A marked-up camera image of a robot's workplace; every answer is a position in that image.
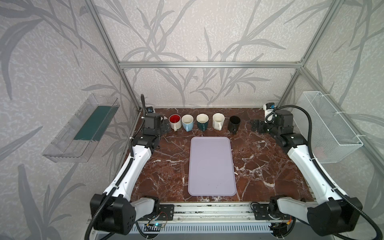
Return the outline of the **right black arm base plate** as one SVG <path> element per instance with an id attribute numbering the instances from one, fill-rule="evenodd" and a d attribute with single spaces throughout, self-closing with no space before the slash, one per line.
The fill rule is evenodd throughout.
<path id="1" fill-rule="evenodd" d="M 260 204 L 257 202 L 251 203 L 251 210 L 254 214 L 255 220 L 287 222 L 292 219 L 290 215 L 285 215 L 280 212 L 269 211 L 269 204 Z"/>

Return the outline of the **dark green mug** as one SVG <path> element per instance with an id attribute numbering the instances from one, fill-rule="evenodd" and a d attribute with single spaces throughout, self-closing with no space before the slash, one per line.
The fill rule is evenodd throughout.
<path id="1" fill-rule="evenodd" d="M 200 131 L 206 131 L 208 129 L 209 116 L 206 114 L 197 115 L 197 126 Z"/>

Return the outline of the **white octagonal mug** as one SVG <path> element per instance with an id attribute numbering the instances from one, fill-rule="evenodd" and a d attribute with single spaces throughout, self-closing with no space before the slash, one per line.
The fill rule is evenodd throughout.
<path id="1" fill-rule="evenodd" d="M 221 113 L 215 113 L 213 115 L 213 128 L 217 131 L 221 131 L 223 129 L 225 121 L 225 116 Z"/>

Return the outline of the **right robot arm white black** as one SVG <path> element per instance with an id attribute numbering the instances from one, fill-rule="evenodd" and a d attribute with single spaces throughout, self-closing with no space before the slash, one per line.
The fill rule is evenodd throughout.
<path id="1" fill-rule="evenodd" d="M 351 198 L 319 164 L 312 150 L 313 121 L 310 114 L 299 106 L 292 106 L 305 114 L 308 120 L 308 136 L 295 133 L 290 105 L 276 107 L 274 103 L 263 106 L 265 117 L 254 120 L 253 130 L 269 134 L 299 168 L 312 188 L 316 203 L 306 203 L 291 197 L 277 197 L 276 209 L 308 224 L 319 236 L 334 235 L 340 239 L 345 232 L 355 229 L 359 217 L 363 217 L 374 229 L 376 240 L 384 235 L 380 227 L 366 213 L 358 198 Z"/>

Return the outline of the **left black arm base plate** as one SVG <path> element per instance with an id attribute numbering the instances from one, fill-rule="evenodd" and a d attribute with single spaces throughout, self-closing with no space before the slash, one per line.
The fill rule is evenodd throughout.
<path id="1" fill-rule="evenodd" d="M 175 205 L 160 204 L 159 214 L 154 218 L 156 221 L 172 221 L 175 213 Z"/>

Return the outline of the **black mug white rim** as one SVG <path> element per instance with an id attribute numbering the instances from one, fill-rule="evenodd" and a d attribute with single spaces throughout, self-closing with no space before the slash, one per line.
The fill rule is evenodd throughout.
<path id="1" fill-rule="evenodd" d="M 241 119 L 238 116 L 231 116 L 229 118 L 228 131 L 235 135 L 240 127 Z"/>

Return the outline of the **white mug red interior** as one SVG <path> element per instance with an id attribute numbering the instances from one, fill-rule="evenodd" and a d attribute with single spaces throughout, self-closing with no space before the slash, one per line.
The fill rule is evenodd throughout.
<path id="1" fill-rule="evenodd" d="M 176 132 L 182 127 L 181 116 L 178 114 L 173 114 L 169 117 L 170 127 Z"/>

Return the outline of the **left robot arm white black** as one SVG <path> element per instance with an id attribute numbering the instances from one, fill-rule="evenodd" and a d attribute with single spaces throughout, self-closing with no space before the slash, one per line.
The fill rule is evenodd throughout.
<path id="1" fill-rule="evenodd" d="M 95 194 L 90 201 L 92 219 L 84 238 L 90 239 L 93 230 L 107 232 L 105 239 L 114 234 L 127 235 L 145 216 L 159 215 L 157 197 L 142 197 L 132 202 L 134 186 L 148 160 L 157 149 L 162 135 L 170 132 L 170 123 L 163 115 L 149 111 L 142 101 L 142 124 L 129 139 L 129 156 L 112 183 L 102 194 Z"/>

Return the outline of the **light blue mug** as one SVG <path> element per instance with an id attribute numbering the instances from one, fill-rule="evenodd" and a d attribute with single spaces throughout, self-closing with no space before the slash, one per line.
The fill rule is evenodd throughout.
<path id="1" fill-rule="evenodd" d="M 194 127 L 194 117 L 192 115 L 184 115 L 181 120 L 184 130 L 186 132 L 192 131 Z"/>

